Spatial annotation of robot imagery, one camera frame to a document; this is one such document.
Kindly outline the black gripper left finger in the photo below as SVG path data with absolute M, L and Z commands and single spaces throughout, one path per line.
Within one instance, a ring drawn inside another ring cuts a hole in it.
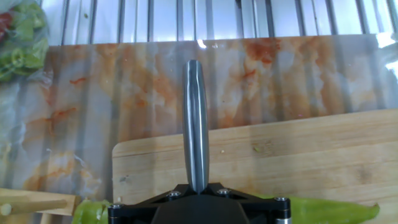
M 134 205 L 117 202 L 108 207 L 108 223 L 123 224 L 136 221 L 151 223 L 161 205 L 195 194 L 196 192 L 188 184 L 178 184 L 171 191 Z

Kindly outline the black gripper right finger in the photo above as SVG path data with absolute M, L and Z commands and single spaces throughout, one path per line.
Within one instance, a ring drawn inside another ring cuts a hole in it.
M 205 223 L 240 224 L 291 222 L 291 200 L 288 197 L 260 198 L 238 190 L 209 184 L 200 193 L 200 211 Z

